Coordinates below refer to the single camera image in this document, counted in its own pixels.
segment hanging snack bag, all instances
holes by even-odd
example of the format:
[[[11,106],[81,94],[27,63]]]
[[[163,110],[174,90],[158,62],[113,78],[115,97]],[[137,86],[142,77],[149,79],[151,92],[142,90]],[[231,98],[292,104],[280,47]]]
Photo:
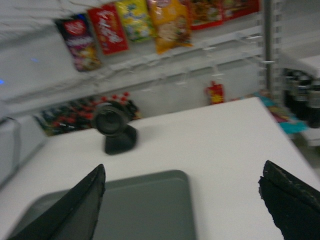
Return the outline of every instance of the hanging snack bag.
[[[222,0],[223,20],[228,21],[260,11],[259,0]]]
[[[158,54],[178,46],[192,47],[189,0],[151,0],[150,7]]]
[[[211,86],[205,89],[206,94],[209,97],[209,103],[221,104],[225,102],[225,91],[222,84],[216,83],[215,81],[211,82]]]
[[[156,36],[145,0],[121,0],[115,5],[130,41],[142,42]]]
[[[220,0],[191,0],[192,30],[223,24]]]
[[[77,14],[67,19],[56,19],[54,23],[69,49],[75,68],[79,72],[91,71],[101,67],[97,57],[95,40],[89,30],[85,14]]]
[[[129,49],[125,31],[115,4],[109,3],[87,11],[104,55]]]

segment webcam stand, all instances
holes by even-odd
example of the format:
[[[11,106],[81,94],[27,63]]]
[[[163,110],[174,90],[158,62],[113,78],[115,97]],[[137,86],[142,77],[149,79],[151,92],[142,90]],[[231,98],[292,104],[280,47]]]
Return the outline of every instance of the webcam stand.
[[[137,130],[127,125],[118,136],[106,136],[104,151],[108,155],[124,153],[134,148],[137,142]]]

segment blue light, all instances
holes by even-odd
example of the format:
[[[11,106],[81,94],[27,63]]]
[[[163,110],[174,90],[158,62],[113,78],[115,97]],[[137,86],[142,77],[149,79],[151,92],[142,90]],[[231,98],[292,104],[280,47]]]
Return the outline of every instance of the blue light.
[[[36,59],[36,58],[31,58],[31,61],[33,61],[33,62],[35,62],[35,63],[38,63],[39,62],[39,60],[38,59]]]

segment white table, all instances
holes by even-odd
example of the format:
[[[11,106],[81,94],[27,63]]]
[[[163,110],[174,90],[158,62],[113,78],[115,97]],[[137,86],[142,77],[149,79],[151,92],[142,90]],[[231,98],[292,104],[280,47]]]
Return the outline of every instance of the white table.
[[[0,192],[0,239],[38,197],[70,189],[102,163],[107,181],[179,169],[188,174],[199,240],[282,240],[258,193],[266,160],[320,190],[303,156],[257,98],[131,123],[139,143],[108,156],[95,129],[55,136]]]

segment webcam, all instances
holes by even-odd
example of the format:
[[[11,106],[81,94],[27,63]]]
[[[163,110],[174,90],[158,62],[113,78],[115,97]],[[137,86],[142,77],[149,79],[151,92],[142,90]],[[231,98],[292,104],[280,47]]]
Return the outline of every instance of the webcam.
[[[128,109],[117,101],[107,101],[97,106],[92,127],[105,135],[106,154],[120,154],[134,148],[138,134],[134,127],[128,125],[131,120]]]

